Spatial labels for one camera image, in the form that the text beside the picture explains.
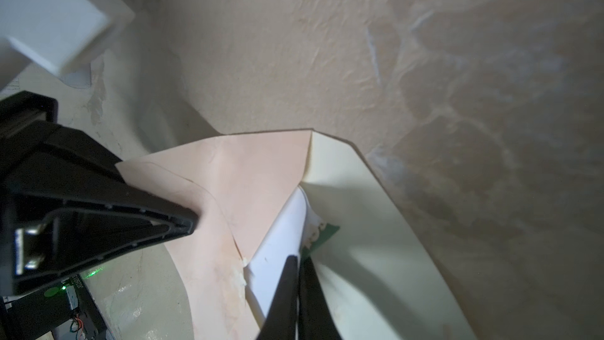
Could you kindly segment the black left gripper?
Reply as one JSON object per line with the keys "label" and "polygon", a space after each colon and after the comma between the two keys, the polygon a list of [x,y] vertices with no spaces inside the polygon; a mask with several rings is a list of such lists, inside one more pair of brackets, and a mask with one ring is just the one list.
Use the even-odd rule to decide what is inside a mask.
{"label": "black left gripper", "polygon": [[191,235],[198,215],[125,183],[119,158],[57,124],[58,101],[1,100],[1,293],[20,295]]}

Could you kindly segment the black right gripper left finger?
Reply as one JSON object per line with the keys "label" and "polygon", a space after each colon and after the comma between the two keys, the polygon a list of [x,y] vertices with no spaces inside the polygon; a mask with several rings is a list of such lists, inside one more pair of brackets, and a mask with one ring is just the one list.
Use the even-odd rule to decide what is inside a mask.
{"label": "black right gripper left finger", "polygon": [[298,257],[288,256],[257,340],[295,340],[298,318]]}

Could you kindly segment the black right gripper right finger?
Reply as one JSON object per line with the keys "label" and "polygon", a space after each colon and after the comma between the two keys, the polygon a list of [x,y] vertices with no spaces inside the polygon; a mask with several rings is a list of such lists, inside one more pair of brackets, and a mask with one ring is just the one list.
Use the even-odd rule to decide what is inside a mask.
{"label": "black right gripper right finger", "polygon": [[311,258],[305,259],[300,265],[298,298],[299,339],[341,340]]}

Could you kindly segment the pink envelope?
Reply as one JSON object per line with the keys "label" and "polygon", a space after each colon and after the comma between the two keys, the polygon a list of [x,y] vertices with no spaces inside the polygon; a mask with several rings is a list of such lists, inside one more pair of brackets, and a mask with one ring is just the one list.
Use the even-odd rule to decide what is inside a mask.
{"label": "pink envelope", "polygon": [[318,132],[222,135],[117,166],[132,187],[192,209],[166,247],[196,339],[253,339],[244,268],[301,187],[339,231],[311,260],[345,339],[473,339],[433,259],[357,152]]}

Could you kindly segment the white letter with green border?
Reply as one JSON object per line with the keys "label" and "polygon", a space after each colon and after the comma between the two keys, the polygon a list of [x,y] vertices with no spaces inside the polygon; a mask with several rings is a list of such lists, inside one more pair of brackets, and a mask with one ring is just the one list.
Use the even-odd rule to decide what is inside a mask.
{"label": "white letter with green border", "polygon": [[297,256],[305,261],[338,231],[338,226],[313,210],[305,191],[297,187],[244,268],[246,300],[260,326],[269,313],[286,259]]}

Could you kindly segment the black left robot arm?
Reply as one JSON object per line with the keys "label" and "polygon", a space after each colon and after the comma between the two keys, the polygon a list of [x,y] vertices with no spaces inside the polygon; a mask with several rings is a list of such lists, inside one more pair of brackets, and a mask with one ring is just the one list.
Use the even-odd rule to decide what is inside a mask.
{"label": "black left robot arm", "polygon": [[64,323],[103,339],[80,273],[191,235],[192,210],[128,186],[119,158],[58,124],[55,99],[1,102],[1,337],[36,339]]}

